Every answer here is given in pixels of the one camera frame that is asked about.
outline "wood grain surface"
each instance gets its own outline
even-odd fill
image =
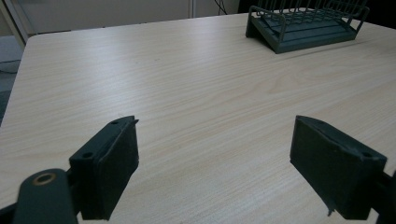
[[[290,164],[296,115],[322,119],[396,170],[396,31],[274,54],[247,14],[29,39],[0,129],[0,206],[113,119],[135,115],[140,164],[110,223],[345,221]],[[83,223],[102,223],[84,221]]]

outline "dark floor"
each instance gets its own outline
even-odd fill
[[[14,36],[0,36],[0,126],[22,57]]]

